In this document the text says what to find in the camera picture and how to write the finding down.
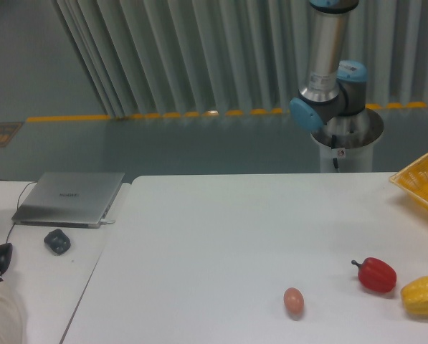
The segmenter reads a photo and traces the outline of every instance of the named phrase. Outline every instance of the yellow basket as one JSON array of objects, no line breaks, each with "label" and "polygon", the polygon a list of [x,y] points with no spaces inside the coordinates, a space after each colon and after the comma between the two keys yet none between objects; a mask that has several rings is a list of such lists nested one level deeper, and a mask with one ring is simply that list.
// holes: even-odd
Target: yellow basket
[{"label": "yellow basket", "polygon": [[389,181],[428,210],[428,153],[394,174]]}]

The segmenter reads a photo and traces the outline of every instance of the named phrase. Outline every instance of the blue joint cap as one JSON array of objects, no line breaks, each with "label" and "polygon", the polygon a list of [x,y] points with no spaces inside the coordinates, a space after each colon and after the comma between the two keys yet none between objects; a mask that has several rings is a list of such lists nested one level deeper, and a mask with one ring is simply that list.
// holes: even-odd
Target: blue joint cap
[{"label": "blue joint cap", "polygon": [[317,7],[330,7],[336,5],[340,0],[310,0],[309,2]]},{"label": "blue joint cap", "polygon": [[290,114],[300,127],[308,131],[316,131],[323,127],[323,121],[317,112],[299,98],[290,101]]},{"label": "blue joint cap", "polygon": [[363,64],[357,61],[340,61],[336,77],[341,81],[366,82],[366,68]]}]

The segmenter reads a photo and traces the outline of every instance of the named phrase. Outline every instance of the egg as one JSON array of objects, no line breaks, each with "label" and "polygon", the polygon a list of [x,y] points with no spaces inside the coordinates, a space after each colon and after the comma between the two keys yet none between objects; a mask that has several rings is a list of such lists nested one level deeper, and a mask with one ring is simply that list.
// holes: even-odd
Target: egg
[{"label": "egg", "polygon": [[299,315],[305,306],[305,299],[303,299],[300,290],[295,288],[285,290],[284,305],[291,314]]}]

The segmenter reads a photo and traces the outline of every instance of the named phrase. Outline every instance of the black mouse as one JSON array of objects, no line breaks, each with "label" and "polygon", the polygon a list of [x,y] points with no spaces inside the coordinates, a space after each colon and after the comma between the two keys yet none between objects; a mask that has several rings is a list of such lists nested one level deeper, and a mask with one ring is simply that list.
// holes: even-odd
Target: black mouse
[{"label": "black mouse", "polygon": [[0,273],[4,274],[8,270],[13,254],[13,245],[11,243],[0,245]]},{"label": "black mouse", "polygon": [[70,239],[59,228],[51,231],[43,239],[44,243],[58,255],[63,254],[70,248]]}]

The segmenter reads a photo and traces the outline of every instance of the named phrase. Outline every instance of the laptop lid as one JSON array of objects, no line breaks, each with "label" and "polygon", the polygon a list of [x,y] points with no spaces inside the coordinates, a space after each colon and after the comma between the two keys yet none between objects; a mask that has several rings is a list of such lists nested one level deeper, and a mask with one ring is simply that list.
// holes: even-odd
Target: laptop lid
[{"label": "laptop lid", "polygon": [[13,215],[15,224],[98,228],[124,173],[45,173]]}]

